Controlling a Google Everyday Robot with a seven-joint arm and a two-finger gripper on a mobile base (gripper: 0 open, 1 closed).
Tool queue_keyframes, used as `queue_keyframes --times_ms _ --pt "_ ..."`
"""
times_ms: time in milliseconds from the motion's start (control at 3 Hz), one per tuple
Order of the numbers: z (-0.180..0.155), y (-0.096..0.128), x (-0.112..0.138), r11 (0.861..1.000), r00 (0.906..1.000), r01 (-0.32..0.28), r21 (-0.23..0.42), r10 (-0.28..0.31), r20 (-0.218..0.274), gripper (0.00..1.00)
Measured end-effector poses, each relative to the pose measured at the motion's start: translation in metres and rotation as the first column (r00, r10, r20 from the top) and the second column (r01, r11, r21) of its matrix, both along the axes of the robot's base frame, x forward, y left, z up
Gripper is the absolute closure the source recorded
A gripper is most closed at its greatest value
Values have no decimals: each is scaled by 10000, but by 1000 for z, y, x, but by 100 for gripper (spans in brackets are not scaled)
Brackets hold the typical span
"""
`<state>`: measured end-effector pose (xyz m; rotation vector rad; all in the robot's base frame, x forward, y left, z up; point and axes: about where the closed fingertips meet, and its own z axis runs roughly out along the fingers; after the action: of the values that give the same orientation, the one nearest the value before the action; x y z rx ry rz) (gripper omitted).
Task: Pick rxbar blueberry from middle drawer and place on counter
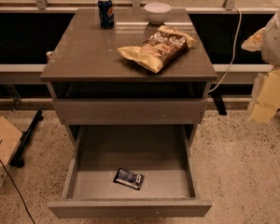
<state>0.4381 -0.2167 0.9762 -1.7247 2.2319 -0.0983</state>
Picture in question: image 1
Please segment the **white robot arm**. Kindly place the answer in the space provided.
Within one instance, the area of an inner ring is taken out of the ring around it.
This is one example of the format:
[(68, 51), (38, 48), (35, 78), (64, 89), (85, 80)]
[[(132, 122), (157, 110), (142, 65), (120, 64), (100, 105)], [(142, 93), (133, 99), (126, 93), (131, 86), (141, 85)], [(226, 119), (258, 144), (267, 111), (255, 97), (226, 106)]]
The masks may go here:
[(273, 66), (269, 73), (255, 80), (249, 105), (249, 119), (267, 123), (280, 109), (280, 9), (264, 28), (244, 41), (242, 49), (260, 51), (262, 60)]

